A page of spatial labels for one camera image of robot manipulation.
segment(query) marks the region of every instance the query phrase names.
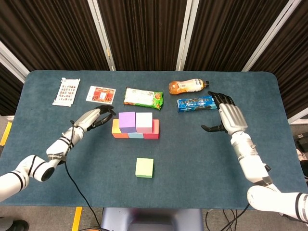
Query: red block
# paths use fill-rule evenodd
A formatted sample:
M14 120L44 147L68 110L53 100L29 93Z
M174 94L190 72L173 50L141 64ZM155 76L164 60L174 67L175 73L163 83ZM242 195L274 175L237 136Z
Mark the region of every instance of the red block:
M158 139L159 138L159 120L153 120L153 132L152 133L144 133L144 139Z

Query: foam block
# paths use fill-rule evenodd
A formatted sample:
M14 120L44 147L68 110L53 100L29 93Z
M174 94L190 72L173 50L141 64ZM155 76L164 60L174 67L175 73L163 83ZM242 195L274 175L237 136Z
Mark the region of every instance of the foam block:
M137 132L135 112L120 112L119 127L122 133Z
M144 133L143 138L145 139L158 139L159 138L159 120L153 119L153 132Z
M143 139L142 133L132 132L132 133L127 133L127 134L129 138Z
M152 133L153 131L153 113L137 112L136 113L136 131L138 133Z
M137 158L136 177L152 178L153 177L154 159Z
M128 138L128 134L122 133L119 128L119 119L113 119L111 133L115 138Z

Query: light blue block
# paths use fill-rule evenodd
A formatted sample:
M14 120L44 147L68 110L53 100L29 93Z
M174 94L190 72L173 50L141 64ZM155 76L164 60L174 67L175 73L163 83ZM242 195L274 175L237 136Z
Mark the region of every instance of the light blue block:
M132 132L132 133L128 133L128 137L130 137L130 138L137 138L137 139L143 139L143 134L142 133Z

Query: table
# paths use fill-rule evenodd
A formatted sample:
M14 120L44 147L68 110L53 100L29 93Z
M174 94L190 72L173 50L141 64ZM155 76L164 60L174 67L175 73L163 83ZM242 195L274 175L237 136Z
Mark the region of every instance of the table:
M80 78L72 107L53 106L61 78ZM206 90L170 95L172 80L209 80ZM115 139L111 122L91 130L68 155L68 169L92 206L158 208L244 208L252 184L240 168L224 132L207 133L200 125L217 125L217 110L178 113L176 100L230 95L248 123L247 133L272 170L282 192L307 192L284 112L276 77L266 72L130 72L33 71L26 78L11 133L0 158L0 175L14 170L28 155L47 159L46 149L83 113L100 105L85 101L90 86L116 89L116 112L153 112L160 120L158 140ZM124 105L126 86L164 91L161 111ZM135 177L137 157L154 159L154 177ZM84 206L64 166L1 205Z

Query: gray floor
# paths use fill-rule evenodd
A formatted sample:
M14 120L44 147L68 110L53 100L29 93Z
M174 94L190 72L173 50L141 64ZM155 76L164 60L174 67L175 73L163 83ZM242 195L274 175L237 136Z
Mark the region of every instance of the gray floor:
M0 137L6 126L6 121L0 117ZM308 125L291 126L293 135L308 131ZM101 220L102 208L94 208L98 219ZM204 209L204 218L208 210ZM230 211L226 211L229 218L232 217ZM15 219L24 219L30 225L31 231L67 231L72 229L75 215L74 207L49 207L49 206L0 206L0 217L13 217ZM207 218L208 226L212 231L222 229L226 224L226 219L220 209L214 209L209 212ZM95 220L91 211L84 207L82 210L79 229L92 227ZM261 212L248 210L238 219L238 231L300 231L307 230L308 227L300 222L290 221L281 217L277 213Z

